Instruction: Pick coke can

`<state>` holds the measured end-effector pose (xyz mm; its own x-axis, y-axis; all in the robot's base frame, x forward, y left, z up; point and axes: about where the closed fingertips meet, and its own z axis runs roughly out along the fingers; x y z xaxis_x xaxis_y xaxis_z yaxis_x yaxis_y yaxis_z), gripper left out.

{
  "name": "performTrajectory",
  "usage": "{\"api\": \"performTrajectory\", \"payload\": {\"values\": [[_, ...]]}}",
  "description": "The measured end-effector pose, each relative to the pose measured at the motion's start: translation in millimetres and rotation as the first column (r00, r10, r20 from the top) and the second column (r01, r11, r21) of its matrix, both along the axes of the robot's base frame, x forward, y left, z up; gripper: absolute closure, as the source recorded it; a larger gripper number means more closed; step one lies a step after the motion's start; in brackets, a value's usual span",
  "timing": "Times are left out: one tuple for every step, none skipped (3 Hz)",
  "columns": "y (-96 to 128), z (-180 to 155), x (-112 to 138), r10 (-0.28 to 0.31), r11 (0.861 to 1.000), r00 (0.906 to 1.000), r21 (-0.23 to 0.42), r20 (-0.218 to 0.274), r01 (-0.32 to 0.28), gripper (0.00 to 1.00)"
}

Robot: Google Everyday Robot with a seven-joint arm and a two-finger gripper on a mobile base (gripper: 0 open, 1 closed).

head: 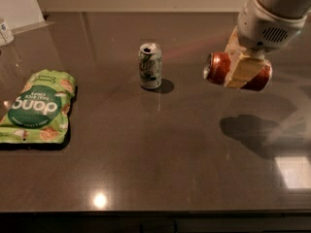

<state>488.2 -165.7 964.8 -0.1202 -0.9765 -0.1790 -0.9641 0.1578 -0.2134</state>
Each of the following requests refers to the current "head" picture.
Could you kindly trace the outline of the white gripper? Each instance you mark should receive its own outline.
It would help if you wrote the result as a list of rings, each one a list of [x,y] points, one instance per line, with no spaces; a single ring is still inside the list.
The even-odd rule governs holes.
[[[239,54],[229,65],[225,87],[242,88],[266,64],[240,53],[264,55],[286,47],[306,19],[307,0],[247,0],[225,47],[229,55]]]

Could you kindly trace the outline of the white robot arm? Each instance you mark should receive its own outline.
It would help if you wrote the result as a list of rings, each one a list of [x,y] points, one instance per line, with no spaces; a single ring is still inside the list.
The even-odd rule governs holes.
[[[265,55],[286,47],[300,33],[311,0],[247,0],[225,51],[231,63],[225,86],[240,88],[265,66]]]

